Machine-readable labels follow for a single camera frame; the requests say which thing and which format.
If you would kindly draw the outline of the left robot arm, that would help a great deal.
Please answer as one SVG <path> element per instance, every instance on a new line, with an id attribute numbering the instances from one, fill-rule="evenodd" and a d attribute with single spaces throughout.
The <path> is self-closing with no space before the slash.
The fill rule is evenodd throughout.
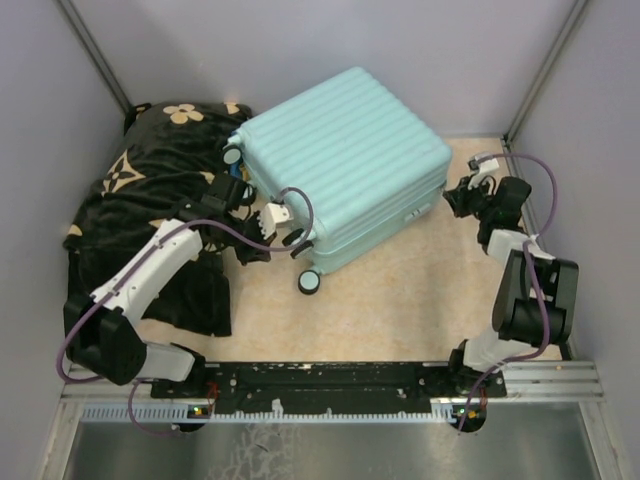
<path id="1" fill-rule="evenodd" d="M 65 338 L 55 367 L 66 383 L 71 361 L 116 385 L 135 380 L 168 380 L 184 395 L 201 394 L 208 373 L 195 353 L 175 345 L 147 342 L 135 325 L 166 284 L 203 247 L 232 248 L 246 265 L 266 260 L 270 245 L 258 214 L 243 219 L 233 211 L 250 204 L 252 187 L 229 174 L 217 175 L 199 201 L 188 200 L 111 279 L 89 294 L 74 295 L 64 305 Z"/>

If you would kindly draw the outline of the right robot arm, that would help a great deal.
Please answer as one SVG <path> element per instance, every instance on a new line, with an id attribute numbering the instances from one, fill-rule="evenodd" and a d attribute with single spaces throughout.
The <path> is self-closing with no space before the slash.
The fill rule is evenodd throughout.
<path id="1" fill-rule="evenodd" d="M 529 360 L 570 336 L 579 267 L 545 252 L 525 232 L 522 207 L 530 194 L 528 183 L 511 176 L 466 176 L 443 192 L 455 217 L 478 220 L 479 245 L 503 267 L 489 327 L 450 355 L 446 380 L 458 395 L 473 393 L 490 368 Z"/>

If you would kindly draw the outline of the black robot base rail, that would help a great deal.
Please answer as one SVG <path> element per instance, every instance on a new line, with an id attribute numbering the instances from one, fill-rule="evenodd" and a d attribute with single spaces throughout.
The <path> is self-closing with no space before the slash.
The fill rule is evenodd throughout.
<path id="1" fill-rule="evenodd" d="M 464 398 L 481 376 L 446 362 L 206 363 L 181 383 L 156 380 L 154 399 L 214 402 L 218 414 L 429 413 L 437 398 Z"/>

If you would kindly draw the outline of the light blue hard-shell suitcase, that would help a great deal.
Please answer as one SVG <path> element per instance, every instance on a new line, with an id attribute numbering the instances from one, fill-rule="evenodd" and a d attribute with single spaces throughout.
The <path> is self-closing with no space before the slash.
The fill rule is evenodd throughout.
<path id="1" fill-rule="evenodd" d="M 352 67 L 244 122 L 228 140 L 260 194 L 287 187 L 299 255 L 319 275 L 352 262 L 433 208 L 452 150 L 384 85 Z"/>

